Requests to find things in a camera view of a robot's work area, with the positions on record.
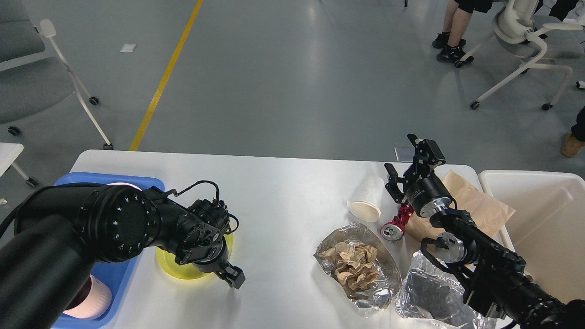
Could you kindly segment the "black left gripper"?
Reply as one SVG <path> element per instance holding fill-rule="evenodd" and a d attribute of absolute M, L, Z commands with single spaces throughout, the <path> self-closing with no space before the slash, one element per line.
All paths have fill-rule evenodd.
<path fill-rule="evenodd" d="M 231 238 L 222 238 L 222 246 L 215 246 L 212 255 L 204 260 L 193 262 L 197 271 L 213 273 L 224 280 L 231 288 L 240 289 L 246 280 L 240 267 L 226 265 L 231 252 Z"/>

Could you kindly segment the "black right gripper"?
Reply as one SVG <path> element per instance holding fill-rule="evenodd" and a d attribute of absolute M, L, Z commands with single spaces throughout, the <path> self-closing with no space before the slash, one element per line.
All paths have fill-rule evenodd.
<path fill-rule="evenodd" d="M 396 203 L 409 203 L 420 218 L 431 218 L 454 202 L 443 182 L 434 173 L 436 167 L 447 161 L 434 140 L 419 139 L 415 134 L 407 138 L 415 148 L 412 165 L 399 177 L 391 163 L 384 163 L 388 179 L 385 185 Z"/>

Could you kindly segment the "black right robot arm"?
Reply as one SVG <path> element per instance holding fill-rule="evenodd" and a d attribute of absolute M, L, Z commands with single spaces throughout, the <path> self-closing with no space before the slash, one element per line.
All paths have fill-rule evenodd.
<path fill-rule="evenodd" d="M 567 304 L 547 294 L 524 275 L 525 260 L 478 229 L 470 213 L 451 208 L 455 199 L 435 175 L 446 160 L 434 140 L 408 134 L 414 146 L 412 165 L 399 177 L 391 163 L 386 190 L 397 203 L 445 229 L 439 237 L 423 238 L 422 254 L 464 288 L 463 301 L 483 316 L 510 317 L 509 329 L 582 329 L 584 301 Z"/>

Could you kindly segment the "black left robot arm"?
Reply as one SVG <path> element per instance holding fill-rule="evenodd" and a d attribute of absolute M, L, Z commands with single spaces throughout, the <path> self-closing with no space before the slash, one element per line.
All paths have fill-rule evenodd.
<path fill-rule="evenodd" d="M 228 260 L 233 218 L 223 201 L 184 207 L 175 190 L 72 183 L 30 195 L 2 221 L 14 235 L 1 248 L 1 327 L 49 329 L 97 262 L 118 263 L 159 247 L 179 265 L 215 273 L 234 289 L 245 275 Z"/>

